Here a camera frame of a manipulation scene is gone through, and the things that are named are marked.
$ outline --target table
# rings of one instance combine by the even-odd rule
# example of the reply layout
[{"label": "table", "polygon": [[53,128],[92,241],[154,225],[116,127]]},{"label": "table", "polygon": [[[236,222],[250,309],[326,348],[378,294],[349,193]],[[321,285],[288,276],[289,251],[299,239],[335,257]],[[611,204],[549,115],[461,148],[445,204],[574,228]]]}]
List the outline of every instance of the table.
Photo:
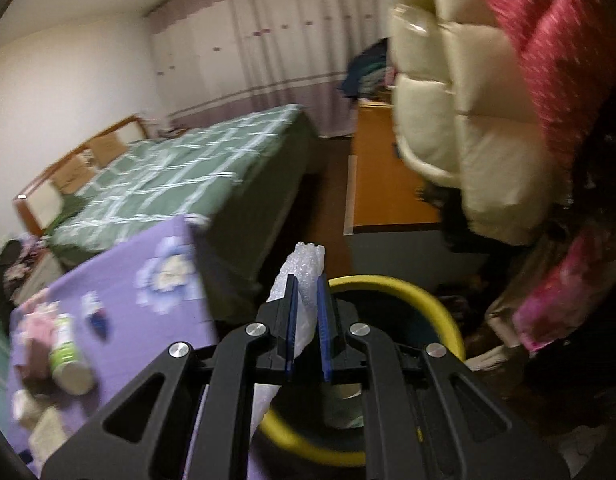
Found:
[{"label": "table", "polygon": [[[48,287],[48,300],[59,301],[61,312],[73,314],[75,339],[98,378],[98,386],[85,396],[72,397],[59,389],[53,393],[69,433],[79,429],[99,406],[108,402],[172,342],[184,340],[194,348],[216,344],[217,334],[203,284],[199,283],[197,294],[194,287],[188,290],[166,313],[161,312],[163,303],[144,301],[146,298],[142,296],[139,274],[147,266],[159,263],[155,260],[164,257],[165,246],[170,251],[166,253],[172,254],[173,240],[182,248],[177,251],[185,254],[189,262],[203,258],[203,254],[195,252],[194,238],[183,217],[160,222],[85,262]],[[189,279],[199,280],[195,269]],[[83,297],[93,291],[106,310],[110,330],[106,340],[101,340],[83,320]],[[10,321],[13,348],[8,374],[9,403],[15,391],[22,387],[14,370],[14,365],[23,359],[23,348],[16,343],[21,318],[19,307]],[[28,448],[29,433],[14,421],[7,437],[15,452]],[[249,478],[263,478],[256,457],[251,457],[250,464]],[[38,474],[34,466],[31,469]]]}]

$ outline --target green checkered bedsheet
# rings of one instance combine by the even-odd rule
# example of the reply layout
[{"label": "green checkered bedsheet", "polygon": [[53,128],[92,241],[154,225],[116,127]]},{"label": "green checkered bedsheet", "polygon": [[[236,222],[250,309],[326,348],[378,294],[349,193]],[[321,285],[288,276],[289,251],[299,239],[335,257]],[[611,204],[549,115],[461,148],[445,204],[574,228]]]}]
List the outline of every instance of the green checkered bedsheet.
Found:
[{"label": "green checkered bedsheet", "polygon": [[48,245],[57,253],[79,248],[92,255],[175,215],[208,224],[235,187],[276,153],[293,126],[314,132],[300,105],[253,113],[177,139],[135,142],[76,193],[86,206],[53,230]]}]

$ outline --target pink cloth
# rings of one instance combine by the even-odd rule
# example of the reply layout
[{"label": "pink cloth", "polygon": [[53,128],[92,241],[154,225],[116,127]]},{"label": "pink cloth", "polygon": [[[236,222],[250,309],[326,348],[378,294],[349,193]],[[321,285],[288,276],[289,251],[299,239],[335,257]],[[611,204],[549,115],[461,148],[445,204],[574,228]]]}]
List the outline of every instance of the pink cloth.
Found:
[{"label": "pink cloth", "polygon": [[36,312],[46,304],[48,290],[44,288],[21,305],[24,312],[18,327],[19,336],[25,341],[26,359],[18,366],[22,380],[44,380],[50,375],[50,349],[54,341],[54,316]]},{"label": "pink cloth", "polygon": [[22,380],[43,380],[50,376],[50,350],[54,342],[54,317],[34,312],[20,325],[25,333],[26,361],[19,366]]},{"label": "pink cloth", "polygon": [[537,351],[581,326],[616,283],[616,230],[585,225],[568,253],[513,315],[519,340]]},{"label": "pink cloth", "polygon": [[548,149],[568,178],[616,85],[616,24],[600,0],[487,0],[510,38]]}]

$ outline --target pile of clothes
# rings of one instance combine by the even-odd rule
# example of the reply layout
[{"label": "pile of clothes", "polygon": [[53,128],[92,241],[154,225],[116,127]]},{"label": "pile of clothes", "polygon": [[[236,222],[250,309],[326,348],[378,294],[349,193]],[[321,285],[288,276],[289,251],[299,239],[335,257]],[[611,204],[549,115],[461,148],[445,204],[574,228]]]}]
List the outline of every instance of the pile of clothes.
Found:
[{"label": "pile of clothes", "polygon": [[372,99],[384,87],[388,39],[383,38],[355,56],[348,64],[346,79],[339,86],[345,97]]},{"label": "pile of clothes", "polygon": [[0,251],[0,322],[5,334],[10,331],[16,295],[34,270],[40,252],[39,238],[30,234],[8,240]]},{"label": "pile of clothes", "polygon": [[[391,1],[400,154],[431,184],[451,249],[490,255],[468,305],[439,293],[469,321],[470,367],[505,394],[616,285],[616,12],[603,0]],[[479,318],[484,337],[471,339]]]}]

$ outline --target red fabric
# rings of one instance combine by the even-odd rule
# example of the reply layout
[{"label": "red fabric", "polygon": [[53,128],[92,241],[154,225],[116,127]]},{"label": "red fabric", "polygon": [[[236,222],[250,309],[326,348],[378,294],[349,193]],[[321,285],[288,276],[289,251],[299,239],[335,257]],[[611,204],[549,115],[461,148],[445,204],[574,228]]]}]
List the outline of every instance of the red fabric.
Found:
[{"label": "red fabric", "polygon": [[616,25],[599,0],[487,0],[515,47],[544,139],[568,174],[616,85]]}]

